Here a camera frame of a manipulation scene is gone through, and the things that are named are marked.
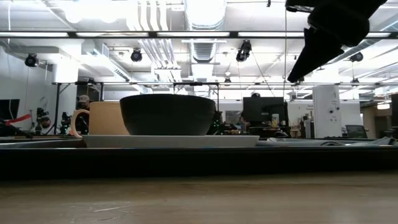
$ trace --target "ventilation duct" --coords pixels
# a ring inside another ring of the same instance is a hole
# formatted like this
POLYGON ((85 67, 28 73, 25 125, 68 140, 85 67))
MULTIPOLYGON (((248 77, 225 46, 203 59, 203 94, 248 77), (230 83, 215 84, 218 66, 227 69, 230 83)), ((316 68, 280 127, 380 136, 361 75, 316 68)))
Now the ventilation duct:
MULTIPOLYGON (((381 32, 397 32, 398 31, 398 14, 390 17, 388 20, 382 22, 380 25, 376 26, 373 28, 373 30, 379 30, 381 32)), ((362 41, 358 46, 353 47, 351 49, 348 49, 345 53, 342 55, 336 57, 333 59, 330 63, 336 63, 339 62, 340 60, 346 59, 360 51, 362 51, 365 48, 368 48, 378 42, 380 40, 364 40, 362 41)))
MULTIPOLYGON (((222 30, 226 0, 184 0, 184 7, 189 30, 222 30)), ((191 43, 190 50, 195 61, 208 63, 216 53, 216 44, 191 43)))

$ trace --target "bowl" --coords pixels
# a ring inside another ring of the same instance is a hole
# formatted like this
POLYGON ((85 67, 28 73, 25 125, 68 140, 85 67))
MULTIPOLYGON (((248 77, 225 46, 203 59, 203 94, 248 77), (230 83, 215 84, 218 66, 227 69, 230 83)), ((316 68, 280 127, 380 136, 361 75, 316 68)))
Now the bowl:
POLYGON ((127 96, 120 107, 131 135, 201 136, 209 130, 216 103, 199 96, 148 94, 127 96))

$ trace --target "beige mug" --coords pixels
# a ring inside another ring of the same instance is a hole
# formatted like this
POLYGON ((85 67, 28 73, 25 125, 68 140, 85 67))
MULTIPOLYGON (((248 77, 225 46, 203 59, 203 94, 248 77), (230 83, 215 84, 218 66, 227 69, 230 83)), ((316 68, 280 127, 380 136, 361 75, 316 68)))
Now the beige mug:
POLYGON ((94 135, 129 135, 127 131, 119 102, 93 102, 90 103, 90 111, 76 110, 70 121, 72 134, 82 138, 76 130, 76 119, 80 113, 90 115, 88 130, 94 135))

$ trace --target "white tray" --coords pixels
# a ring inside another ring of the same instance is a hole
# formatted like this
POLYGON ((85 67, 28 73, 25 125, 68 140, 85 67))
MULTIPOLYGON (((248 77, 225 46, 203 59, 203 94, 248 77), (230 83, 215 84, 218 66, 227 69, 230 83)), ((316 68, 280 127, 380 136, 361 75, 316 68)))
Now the white tray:
POLYGON ((254 147, 259 136, 83 136, 87 147, 254 147))

